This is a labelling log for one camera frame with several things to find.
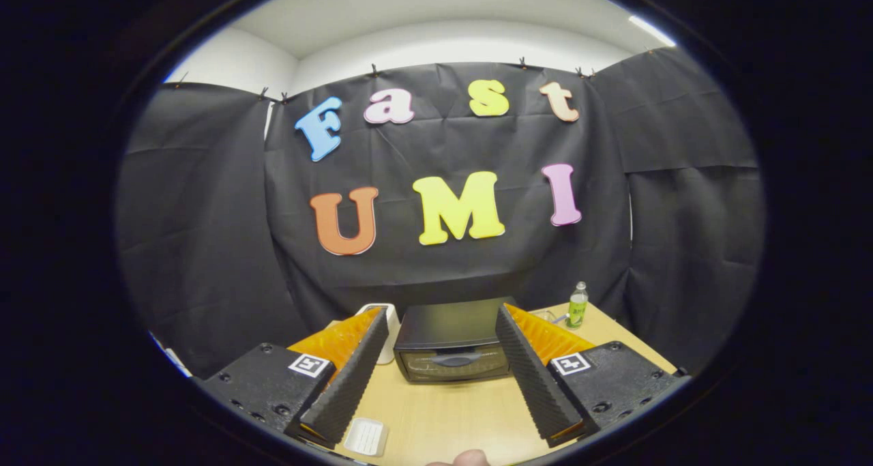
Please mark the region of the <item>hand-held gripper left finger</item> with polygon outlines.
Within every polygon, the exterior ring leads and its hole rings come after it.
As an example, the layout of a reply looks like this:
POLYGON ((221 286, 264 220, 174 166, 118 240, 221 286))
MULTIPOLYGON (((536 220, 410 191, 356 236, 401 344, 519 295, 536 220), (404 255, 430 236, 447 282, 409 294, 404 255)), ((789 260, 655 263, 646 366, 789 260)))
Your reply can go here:
POLYGON ((335 448, 387 336, 387 311, 369 308, 291 346, 262 343, 198 384, 263 428, 335 448))

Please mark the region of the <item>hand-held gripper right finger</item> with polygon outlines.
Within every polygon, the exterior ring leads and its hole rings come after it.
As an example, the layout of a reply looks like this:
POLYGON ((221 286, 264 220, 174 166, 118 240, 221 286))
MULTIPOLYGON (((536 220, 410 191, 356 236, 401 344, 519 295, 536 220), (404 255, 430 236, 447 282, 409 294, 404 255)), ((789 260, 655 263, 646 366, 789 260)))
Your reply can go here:
POLYGON ((624 342, 593 345, 511 304, 499 307, 495 330, 537 432, 552 447, 627 422, 690 378, 624 342))

